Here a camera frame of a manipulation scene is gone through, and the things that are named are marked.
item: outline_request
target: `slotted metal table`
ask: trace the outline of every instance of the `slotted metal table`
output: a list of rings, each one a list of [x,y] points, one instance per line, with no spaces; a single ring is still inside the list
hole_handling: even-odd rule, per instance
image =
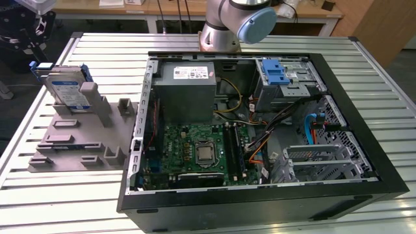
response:
[[[270,36],[244,52],[322,53],[411,191],[331,221],[204,230],[198,233],[416,233],[416,106],[359,42],[348,38]],[[60,65],[91,69],[108,101],[140,99],[148,51],[198,51],[196,35],[74,34]],[[55,110],[42,88],[0,158],[0,232],[142,233],[116,213],[122,171],[27,171]]]

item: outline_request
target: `blue drive bay latch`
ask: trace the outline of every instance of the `blue drive bay latch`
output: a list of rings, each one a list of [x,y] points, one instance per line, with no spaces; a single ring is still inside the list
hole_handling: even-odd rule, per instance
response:
[[[268,78],[268,84],[288,85],[291,83],[291,80],[286,76],[286,68],[280,65],[279,60],[264,59],[262,62],[263,62],[263,70]]]

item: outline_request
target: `workbench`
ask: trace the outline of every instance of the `workbench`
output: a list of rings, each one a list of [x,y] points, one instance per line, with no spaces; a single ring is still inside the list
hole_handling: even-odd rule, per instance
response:
[[[415,233],[416,107],[362,44],[348,38],[270,36],[258,44],[243,43],[242,49],[323,54],[411,191],[338,220],[195,233]],[[119,98],[139,102],[148,51],[198,50],[196,35],[86,33],[70,39],[56,64],[84,62],[110,102]],[[122,171],[27,171],[55,114],[52,104],[43,87],[0,158],[0,229],[8,234],[142,233],[127,216],[116,213]]]
[[[143,5],[126,4],[123,8],[100,9],[100,0],[58,0],[54,11],[58,19],[83,20],[146,20],[150,33],[158,33],[156,21],[162,20],[160,10],[156,0],[146,0]],[[299,23],[323,24],[319,35],[328,37],[334,31],[344,14],[334,7],[332,11],[326,11],[320,7],[324,0],[304,0],[298,5]],[[166,20],[179,20],[176,0],[160,0],[162,11]],[[191,20],[206,21],[207,0],[188,0]],[[182,19],[188,20],[184,0],[180,0]],[[294,19],[278,18],[278,23],[292,23]]]

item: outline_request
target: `ram slot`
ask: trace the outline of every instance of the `ram slot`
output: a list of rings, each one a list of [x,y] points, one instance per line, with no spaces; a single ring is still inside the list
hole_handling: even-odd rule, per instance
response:
[[[244,154],[243,147],[240,145],[240,135],[239,135],[239,127],[234,126],[234,135],[235,135],[235,145],[236,145],[236,164],[240,166],[239,175],[240,177],[246,177],[246,165],[244,165]]]
[[[224,125],[223,127],[223,136],[224,136],[224,149],[226,149],[226,159],[227,159],[227,168],[228,168],[228,177],[230,180],[238,181],[238,178],[242,177],[242,168],[239,165],[239,144],[238,135],[235,134],[235,127],[231,125]]]

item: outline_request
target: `yellow cable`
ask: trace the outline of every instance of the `yellow cable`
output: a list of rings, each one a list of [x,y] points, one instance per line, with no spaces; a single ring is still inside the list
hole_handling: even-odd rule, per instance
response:
[[[259,152],[259,150],[262,149],[263,145],[267,143],[267,141],[268,141],[270,138],[271,138],[271,137],[268,137],[268,138],[266,139],[266,141],[262,143],[262,145],[259,146],[259,148],[258,148],[256,151],[254,152],[254,155],[252,155],[252,156],[250,157],[250,159],[248,159],[248,162],[250,162],[250,163],[252,163],[254,161],[255,161],[255,162],[259,162],[259,161],[254,160],[254,158],[255,158],[256,153]]]
[[[222,78],[222,80],[224,80],[236,90],[236,92],[239,93],[239,98],[240,98],[240,101],[239,101],[239,104],[236,105],[236,107],[228,109],[228,110],[219,110],[219,111],[214,111],[214,112],[218,112],[218,113],[223,113],[223,112],[231,112],[234,111],[235,109],[238,109],[242,105],[242,102],[243,102],[243,99],[242,99],[242,93],[240,93],[240,90],[238,89],[238,87],[235,86],[235,84],[226,78]]]

